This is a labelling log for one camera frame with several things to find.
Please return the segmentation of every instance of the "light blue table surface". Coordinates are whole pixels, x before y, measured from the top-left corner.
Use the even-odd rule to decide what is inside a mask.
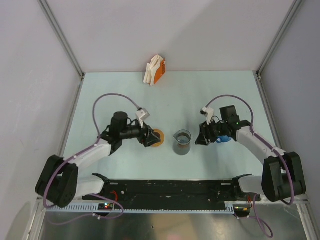
[[[255,130],[274,143],[261,97],[251,71],[180,71],[166,72],[150,87],[143,83],[144,72],[87,73],[77,103],[64,156],[70,156],[93,144],[97,132],[92,119],[94,101],[106,93],[120,93],[146,108],[145,121],[163,131],[160,147],[145,148],[136,139],[124,140],[112,156],[83,170],[80,176],[100,173],[109,179],[231,179],[243,174],[262,174],[262,165],[249,150],[233,140],[228,143],[195,145],[200,114],[212,98],[231,94],[245,99],[254,111]],[[247,107],[237,99],[225,97],[211,104],[220,117],[219,108],[235,105],[241,120],[251,120]],[[126,99],[109,96],[96,107],[96,120],[102,132],[115,112],[124,111],[134,119],[136,108]],[[192,135],[191,150],[179,156],[173,151],[173,135],[181,129]]]

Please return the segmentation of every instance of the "beaker with liquid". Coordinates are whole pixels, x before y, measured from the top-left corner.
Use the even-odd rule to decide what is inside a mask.
[[[173,137],[175,138],[175,142],[173,144],[173,150],[178,155],[186,155],[190,152],[190,141],[191,141],[191,133],[187,130],[177,131]]]

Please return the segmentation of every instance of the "glass beaker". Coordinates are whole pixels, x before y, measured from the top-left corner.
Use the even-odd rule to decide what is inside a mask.
[[[190,151],[191,133],[187,130],[177,131],[173,137],[175,142],[173,144],[173,150],[178,155],[186,155]]]

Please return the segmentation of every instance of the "white wall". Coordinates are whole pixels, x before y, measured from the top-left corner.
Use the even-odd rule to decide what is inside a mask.
[[[320,1],[307,0],[262,79],[288,151],[302,159],[307,195],[320,224]]]
[[[79,78],[36,0],[1,1],[0,32],[0,239],[18,240]]]
[[[85,72],[257,70],[294,0],[48,0]]]

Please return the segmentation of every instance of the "white mounting plate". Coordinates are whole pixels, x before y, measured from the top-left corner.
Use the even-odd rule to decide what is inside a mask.
[[[121,210],[98,210],[102,202],[72,202],[64,208],[54,206],[47,209],[47,212],[64,213],[120,213]],[[125,209],[125,213],[131,214],[234,214],[234,206],[225,203],[225,210],[149,210],[149,209]]]

